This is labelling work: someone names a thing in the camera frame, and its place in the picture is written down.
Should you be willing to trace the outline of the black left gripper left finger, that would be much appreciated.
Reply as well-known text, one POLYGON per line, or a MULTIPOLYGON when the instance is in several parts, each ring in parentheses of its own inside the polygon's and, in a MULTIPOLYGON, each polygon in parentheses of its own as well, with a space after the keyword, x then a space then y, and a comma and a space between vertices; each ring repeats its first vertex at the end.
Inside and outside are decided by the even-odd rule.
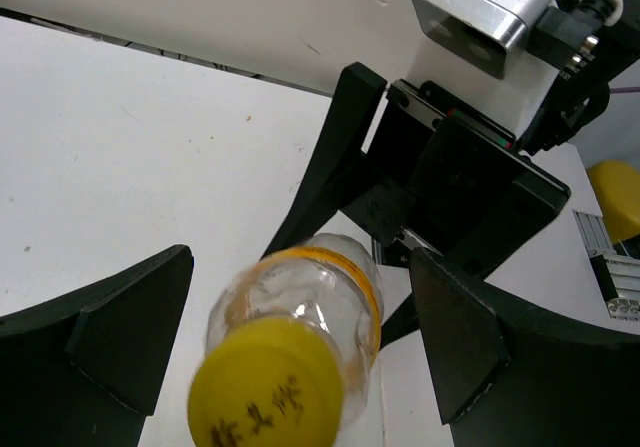
POLYGON ((4 446, 135 446, 159 398, 194 270, 174 245, 1 319, 4 446))

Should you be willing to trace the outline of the yellow object in background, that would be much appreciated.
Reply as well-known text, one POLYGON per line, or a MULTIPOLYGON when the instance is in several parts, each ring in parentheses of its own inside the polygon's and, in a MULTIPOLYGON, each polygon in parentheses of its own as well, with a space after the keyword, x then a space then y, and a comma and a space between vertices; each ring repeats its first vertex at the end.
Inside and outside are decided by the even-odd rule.
POLYGON ((587 175, 611 241, 616 244, 639 235, 639 171, 619 160, 606 160, 587 169, 587 175))

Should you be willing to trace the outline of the small clear bottle yellow cap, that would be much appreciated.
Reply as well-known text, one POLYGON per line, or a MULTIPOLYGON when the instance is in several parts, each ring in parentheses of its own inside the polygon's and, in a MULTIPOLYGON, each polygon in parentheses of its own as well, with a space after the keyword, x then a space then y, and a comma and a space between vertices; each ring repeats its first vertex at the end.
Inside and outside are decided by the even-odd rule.
POLYGON ((198 446, 331 446, 364 411, 381 347, 367 249, 319 233, 243 270, 212 307, 187 420, 198 446))

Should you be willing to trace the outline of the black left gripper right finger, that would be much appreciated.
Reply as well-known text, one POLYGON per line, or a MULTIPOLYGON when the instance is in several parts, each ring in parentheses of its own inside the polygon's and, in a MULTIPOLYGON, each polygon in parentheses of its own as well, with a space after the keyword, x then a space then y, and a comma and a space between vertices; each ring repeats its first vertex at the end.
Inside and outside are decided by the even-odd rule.
POLYGON ((457 446, 635 446, 639 338, 549 311, 420 249, 410 280, 457 446))

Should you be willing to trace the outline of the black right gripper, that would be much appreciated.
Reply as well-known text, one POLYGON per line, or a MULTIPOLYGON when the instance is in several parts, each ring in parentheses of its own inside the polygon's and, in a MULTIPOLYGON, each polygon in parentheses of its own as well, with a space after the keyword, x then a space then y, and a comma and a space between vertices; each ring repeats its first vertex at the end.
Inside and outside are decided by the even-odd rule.
MULTIPOLYGON (((433 82, 415 88, 404 80, 389 87, 364 155, 373 182, 355 198, 361 147, 385 87, 360 62, 342 70, 293 203, 264 256, 315 235, 347 204, 343 213, 382 247, 426 245, 486 277, 563 210, 570 188, 518 153, 513 134, 433 82)), ((380 349, 419 329, 409 294, 383 323, 380 349)))

